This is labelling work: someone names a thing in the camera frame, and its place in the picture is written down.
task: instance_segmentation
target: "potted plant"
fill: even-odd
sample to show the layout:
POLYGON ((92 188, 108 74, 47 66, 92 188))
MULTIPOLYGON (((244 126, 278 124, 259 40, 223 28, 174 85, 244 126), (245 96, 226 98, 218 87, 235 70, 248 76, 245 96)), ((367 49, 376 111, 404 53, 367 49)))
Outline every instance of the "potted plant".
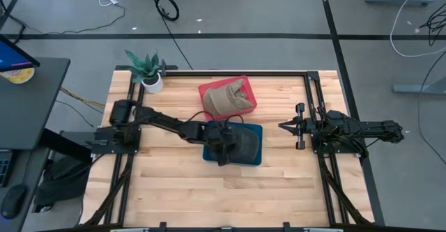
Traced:
POLYGON ((161 60, 161 65, 159 65, 157 54, 155 54, 152 59, 147 54, 146 59, 142 61, 128 50, 125 50, 125 53, 133 63, 133 66, 131 67, 132 73, 134 74, 133 82, 141 82, 149 93, 160 92, 162 89, 162 80, 158 69, 161 68, 161 65, 166 66, 164 60, 161 60))

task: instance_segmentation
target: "concrete floor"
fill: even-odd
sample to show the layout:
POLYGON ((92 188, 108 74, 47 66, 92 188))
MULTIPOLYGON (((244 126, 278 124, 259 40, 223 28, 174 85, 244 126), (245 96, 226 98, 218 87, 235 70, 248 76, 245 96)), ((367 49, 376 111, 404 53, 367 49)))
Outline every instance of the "concrete floor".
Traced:
MULTIPOLYGON (((173 33, 329 33, 321 0, 175 0, 180 19, 169 22, 173 33)), ((85 32, 104 34, 167 33, 151 0, 119 0, 125 17, 112 26, 85 32)), ((404 8, 396 34, 412 35, 427 17, 446 0, 427 7, 404 8)), ((339 34, 389 34, 398 7, 372 6, 363 0, 330 0, 339 34)), ((18 0, 13 15, 42 32, 78 30, 110 22, 120 8, 102 8, 98 0, 18 0)), ((1 33, 17 33, 8 20, 1 33)), ((419 34, 426 34, 420 29, 419 34)), ((26 33, 37 33, 27 30, 26 33)), ((338 70, 331 40, 303 39, 181 39, 181 49, 197 69, 297 69, 338 70)), ((438 41, 396 41, 406 54, 432 52, 446 45, 438 41)), ((123 49, 139 56, 158 54, 168 64, 188 69, 172 40, 21 40, 19 46, 32 56, 71 59, 63 86, 85 98, 104 102, 115 65, 128 64, 123 49)), ((422 141, 417 128, 417 97, 397 95, 395 83, 414 84, 423 80, 438 55, 403 58, 388 40, 342 40, 351 86, 362 120, 393 119, 403 127, 406 139, 400 144, 377 143, 370 160, 385 223, 426 229, 446 229, 443 214, 446 199, 446 165, 422 141)), ((428 83, 446 73, 446 60, 438 64, 428 83)), ((64 95, 59 99, 75 106, 97 125, 100 114, 64 95)), ((441 121, 445 99, 422 98, 422 128, 427 139, 446 156, 441 121)), ((71 109, 56 104, 47 127, 54 130, 87 131, 71 109)), ((56 204, 53 210, 29 214, 23 231, 73 226, 79 216, 80 199, 56 204)))

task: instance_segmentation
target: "monitor screen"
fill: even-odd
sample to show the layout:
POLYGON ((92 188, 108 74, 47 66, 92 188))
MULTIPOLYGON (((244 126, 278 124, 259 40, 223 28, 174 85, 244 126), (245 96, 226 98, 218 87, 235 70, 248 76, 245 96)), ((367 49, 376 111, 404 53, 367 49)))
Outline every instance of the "monitor screen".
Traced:
POLYGON ((37 65, 36 60, 2 36, 0 39, 0 72, 32 68, 37 65))

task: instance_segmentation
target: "green leaves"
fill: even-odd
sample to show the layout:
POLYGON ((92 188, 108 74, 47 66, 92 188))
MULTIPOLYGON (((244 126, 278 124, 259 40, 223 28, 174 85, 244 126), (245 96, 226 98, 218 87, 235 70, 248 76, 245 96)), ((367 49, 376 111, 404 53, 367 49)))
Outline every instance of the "green leaves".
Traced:
POLYGON ((155 54, 152 59, 147 54, 144 61, 142 61, 140 58, 138 58, 136 55, 134 55, 132 52, 128 50, 124 50, 125 54, 127 54, 127 57, 131 60, 133 63, 133 66, 130 67, 130 70, 132 71, 132 74, 134 75, 133 82, 138 83, 141 82, 143 79, 148 77, 154 77, 157 76, 158 69, 161 68, 161 65, 166 65, 166 62, 162 59, 161 65, 160 60, 158 58, 158 54, 155 54))

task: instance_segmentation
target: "red plastic container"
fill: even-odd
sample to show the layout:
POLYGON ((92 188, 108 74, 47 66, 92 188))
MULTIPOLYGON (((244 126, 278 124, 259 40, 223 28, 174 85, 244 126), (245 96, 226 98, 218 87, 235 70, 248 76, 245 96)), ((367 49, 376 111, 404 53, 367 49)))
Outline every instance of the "red plastic container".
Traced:
MULTIPOLYGON (((231 115, 234 115, 234 114, 247 114, 247 113, 251 113, 252 111, 254 111, 254 109, 256 109, 257 101, 256 101, 256 98, 254 97, 254 93, 252 92, 251 85, 249 85, 248 77, 243 75, 243 76, 238 76, 238 77, 229 78, 229 79, 222 79, 222 80, 219 80, 219 81, 216 81, 216 82, 203 84, 203 85, 200 85, 198 87, 198 91, 200 92, 201 103, 203 104, 203 96, 204 96, 204 93, 208 90, 208 88, 219 88, 221 86, 227 85, 227 84, 229 84, 231 82, 234 82, 234 81, 237 81, 239 79, 243 79, 241 91, 246 93, 246 96, 247 96, 246 100, 251 102, 254 106, 249 108, 249 109, 235 111, 235 112, 230 113, 230 114, 214 116, 216 121, 226 120, 226 118, 228 118, 228 117, 230 117, 231 115)), ((212 117, 210 117, 209 114, 205 114, 205 116, 206 116, 206 120, 207 121, 211 121, 212 120, 212 117)))

